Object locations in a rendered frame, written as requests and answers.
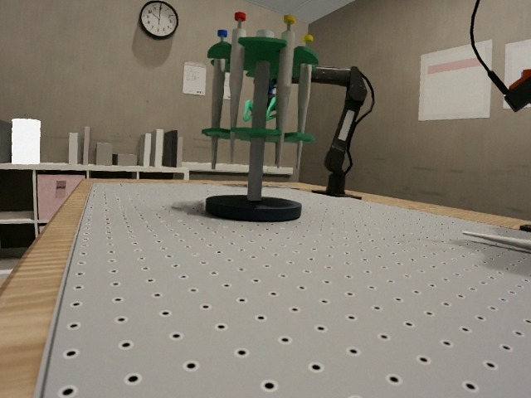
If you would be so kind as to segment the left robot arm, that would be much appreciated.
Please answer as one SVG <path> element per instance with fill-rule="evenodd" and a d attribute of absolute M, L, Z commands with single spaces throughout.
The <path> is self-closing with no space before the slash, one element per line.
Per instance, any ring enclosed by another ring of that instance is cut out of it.
<path fill-rule="evenodd" d="M 504 100 L 514 112 L 518 112 L 527 104 L 531 104 L 531 77 L 508 92 Z M 519 229 L 531 232 L 531 225 L 521 225 Z"/>

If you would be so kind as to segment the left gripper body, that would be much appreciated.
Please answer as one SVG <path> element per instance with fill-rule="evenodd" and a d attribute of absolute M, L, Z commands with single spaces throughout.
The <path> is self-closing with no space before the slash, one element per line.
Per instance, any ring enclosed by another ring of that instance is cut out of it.
<path fill-rule="evenodd" d="M 511 91 L 513 88 L 515 88 L 517 85 L 519 85 L 529 77 L 531 77 L 531 69 L 523 70 L 523 76 L 509 86 L 509 91 Z"/>

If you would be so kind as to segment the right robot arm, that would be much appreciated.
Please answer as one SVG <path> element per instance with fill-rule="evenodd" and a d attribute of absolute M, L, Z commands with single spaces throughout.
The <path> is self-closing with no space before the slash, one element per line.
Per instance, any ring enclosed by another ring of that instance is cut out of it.
<path fill-rule="evenodd" d="M 346 98 L 343 107 L 343 113 L 340 117 L 338 127 L 336 129 L 332 147 L 326 153 L 324 162 L 326 170 L 332 174 L 329 175 L 328 190 L 312 190 L 313 193 L 322 194 L 331 197 L 351 197 L 362 200 L 362 197 L 345 194 L 345 179 L 344 171 L 342 169 L 343 161 L 345 159 L 345 152 L 348 146 L 353 126 L 358 117 L 361 105 L 367 97 L 368 91 L 363 82 L 363 78 L 357 66 L 351 66 L 350 69 L 333 69 L 316 67 L 316 71 L 311 73 L 310 83 L 340 85 L 347 87 Z M 349 90 L 350 85 L 350 91 Z M 339 196 L 342 195 L 342 196 Z"/>

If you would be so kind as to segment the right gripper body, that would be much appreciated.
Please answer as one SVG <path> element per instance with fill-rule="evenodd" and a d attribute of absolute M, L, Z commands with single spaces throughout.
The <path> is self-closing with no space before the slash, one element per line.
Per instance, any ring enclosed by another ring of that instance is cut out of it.
<path fill-rule="evenodd" d="M 272 80 L 272 79 L 270 79 L 270 80 L 272 81 L 272 83 L 273 83 L 273 85 L 274 85 L 273 80 Z M 272 92 L 271 92 L 271 91 L 272 91 Z M 273 94 L 272 94 L 272 93 L 273 93 Z M 274 89 L 273 89 L 273 87 L 269 88 L 269 90 L 268 90 L 267 109 L 268 109 L 269 106 L 270 106 L 270 102 L 271 102 L 272 98 L 275 97 L 275 94 L 276 94 L 276 88 L 274 88 Z"/>

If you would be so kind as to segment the grey pipette with blue button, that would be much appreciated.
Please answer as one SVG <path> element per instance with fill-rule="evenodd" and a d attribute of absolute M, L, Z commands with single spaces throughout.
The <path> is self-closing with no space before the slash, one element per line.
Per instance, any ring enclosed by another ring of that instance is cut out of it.
<path fill-rule="evenodd" d="M 218 30 L 217 36 L 224 41 L 226 30 Z M 227 59 L 215 59 L 212 82 L 212 128 L 220 128 L 222 116 L 222 102 L 224 95 Z M 212 170 L 216 170 L 218 135 L 212 135 Z"/>

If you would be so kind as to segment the grey pipette with red button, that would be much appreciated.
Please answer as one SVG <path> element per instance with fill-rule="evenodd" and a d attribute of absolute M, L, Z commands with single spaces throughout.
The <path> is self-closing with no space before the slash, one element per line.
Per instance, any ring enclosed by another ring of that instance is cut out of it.
<path fill-rule="evenodd" d="M 237 28 L 232 30 L 231 63 L 229 76 L 231 127 L 236 127 L 241 88 L 243 82 L 245 47 L 238 43 L 239 37 L 246 37 L 246 31 L 241 29 L 241 22 L 246 20 L 244 12 L 236 12 L 234 16 L 238 22 Z M 236 133 L 231 132 L 231 163 L 233 162 Z"/>

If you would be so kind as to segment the grey pipette with yellow button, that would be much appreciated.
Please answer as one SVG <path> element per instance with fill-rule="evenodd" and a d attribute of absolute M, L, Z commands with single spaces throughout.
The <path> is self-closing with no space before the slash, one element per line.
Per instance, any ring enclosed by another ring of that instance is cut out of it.
<path fill-rule="evenodd" d="M 531 240 L 521 240 L 521 239 L 515 239 L 515 238 L 509 238 L 509 237 L 503 237 L 503 236 L 496 236 L 496 235 L 484 235 L 482 234 L 481 239 L 485 240 L 491 240 L 494 242 L 498 242 L 501 244 L 506 245 L 512 245 L 515 247 L 519 247 L 526 250 L 531 250 Z"/>
<path fill-rule="evenodd" d="M 303 35 L 303 42 L 306 42 L 305 47 L 309 48 L 309 44 L 313 41 L 313 36 Z M 304 133 L 304 126 L 309 104 L 310 81 L 311 81 L 312 65 L 300 64 L 300 77 L 298 88 L 298 133 Z M 296 169 L 300 168 L 300 155 L 303 141 L 297 140 L 297 161 Z"/>
<path fill-rule="evenodd" d="M 295 23 L 295 16 L 284 15 L 283 23 L 287 24 L 286 32 L 281 33 L 281 39 L 287 40 L 287 46 L 280 49 L 280 64 L 278 75 L 278 135 L 277 143 L 277 168 L 280 169 L 280 160 L 283 147 L 285 121 L 291 90 L 295 34 L 290 31 L 290 25 Z"/>

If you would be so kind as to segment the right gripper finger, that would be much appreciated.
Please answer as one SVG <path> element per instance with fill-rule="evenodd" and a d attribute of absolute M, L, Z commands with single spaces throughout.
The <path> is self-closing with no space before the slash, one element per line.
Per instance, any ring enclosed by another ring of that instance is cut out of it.
<path fill-rule="evenodd" d="M 252 105 L 253 105 L 253 104 L 251 103 L 250 100 L 247 100 L 247 101 L 246 101 L 245 113 L 244 113 L 244 116 L 243 116 L 243 120 L 244 120 L 244 122 L 246 122 L 246 121 L 252 119 L 252 114 L 251 114 L 251 116 L 246 117 L 249 109 L 250 109 L 250 111 L 252 112 Z"/>
<path fill-rule="evenodd" d="M 273 119 L 276 117 L 276 114 L 273 114 L 269 117 L 270 115 L 270 112 L 273 110 L 273 108 L 275 107 L 275 97 L 272 98 L 271 102 L 270 102 L 270 106 L 267 110 L 267 114 L 266 114 L 266 121 L 270 120 L 270 119 Z"/>

